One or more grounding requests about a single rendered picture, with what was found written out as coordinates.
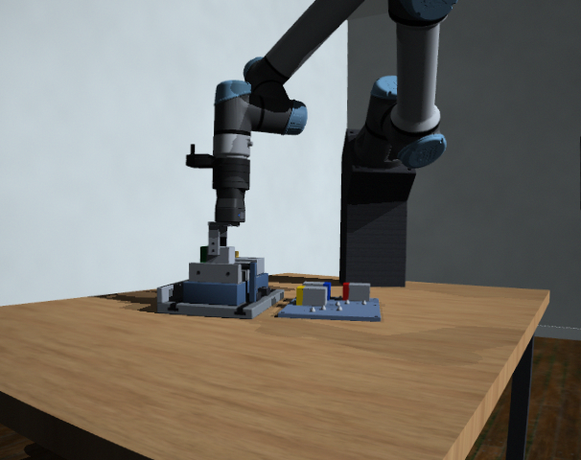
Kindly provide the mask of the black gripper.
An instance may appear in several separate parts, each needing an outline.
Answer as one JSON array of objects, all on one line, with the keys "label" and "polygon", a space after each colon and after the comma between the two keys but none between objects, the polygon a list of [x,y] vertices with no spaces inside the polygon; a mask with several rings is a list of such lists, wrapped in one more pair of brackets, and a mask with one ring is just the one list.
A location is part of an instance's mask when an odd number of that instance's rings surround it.
[{"label": "black gripper", "polygon": [[[186,155],[186,166],[213,169],[212,189],[216,190],[215,221],[208,221],[208,255],[220,255],[220,246],[227,246],[227,226],[245,222],[245,191],[250,188],[250,137],[242,134],[213,136],[213,155]],[[193,166],[193,167],[192,167]]]}]

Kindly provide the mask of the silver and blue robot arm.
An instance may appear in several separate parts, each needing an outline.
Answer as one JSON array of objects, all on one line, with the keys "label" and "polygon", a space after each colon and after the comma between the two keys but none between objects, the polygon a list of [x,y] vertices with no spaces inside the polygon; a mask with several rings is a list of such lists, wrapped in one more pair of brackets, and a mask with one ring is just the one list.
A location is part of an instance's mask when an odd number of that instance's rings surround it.
[{"label": "silver and blue robot arm", "polygon": [[[264,57],[245,65],[244,81],[219,83],[214,135],[300,134],[307,107],[290,100],[283,85],[363,1],[315,0]],[[388,0],[389,17],[396,23],[397,76],[373,84],[365,125],[354,145],[364,163],[381,169],[403,163],[418,169],[444,152],[447,144],[434,105],[439,24],[456,2]]]}]

